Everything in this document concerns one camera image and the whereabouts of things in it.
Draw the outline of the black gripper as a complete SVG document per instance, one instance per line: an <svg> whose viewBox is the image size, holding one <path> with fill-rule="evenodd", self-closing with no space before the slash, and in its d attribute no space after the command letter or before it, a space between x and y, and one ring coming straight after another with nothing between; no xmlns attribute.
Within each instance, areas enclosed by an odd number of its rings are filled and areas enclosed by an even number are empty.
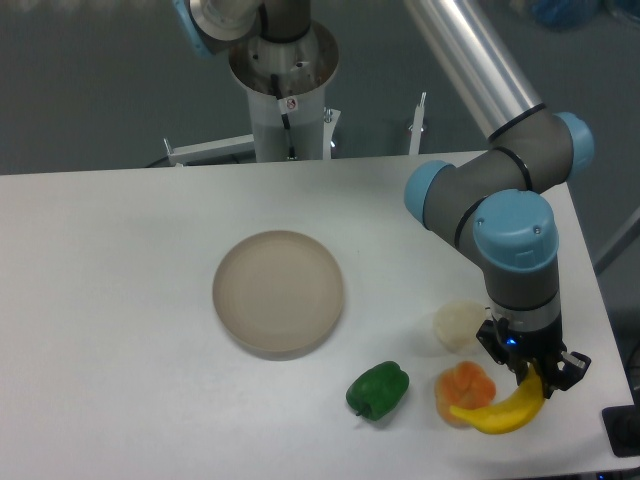
<svg viewBox="0 0 640 480"><path fill-rule="evenodd" d="M485 320L476 338L498 365L512 373L531 363L540 372L545 399L556 391L567 391L580 382L591 366L591 358L577 351L565 351L562 314L540 329L514 330L505 318Z"/></svg>

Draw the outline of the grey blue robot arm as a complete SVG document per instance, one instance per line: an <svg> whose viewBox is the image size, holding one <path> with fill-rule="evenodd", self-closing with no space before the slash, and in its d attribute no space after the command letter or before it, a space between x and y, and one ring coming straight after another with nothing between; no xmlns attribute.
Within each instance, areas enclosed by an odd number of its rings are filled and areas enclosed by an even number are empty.
<svg viewBox="0 0 640 480"><path fill-rule="evenodd" d="M418 167L405 206L482 270L491 318L477 337L493 360L518 379L534 369L545 397L568 390L590 359L563 342L558 230L543 195L590 163L591 131L546 108L474 2L406 7L490 147L460 167ZM324 87L339 56L309 2L178 1L175 9L196 51L228 53L252 102L258 160L328 155Z"/></svg>

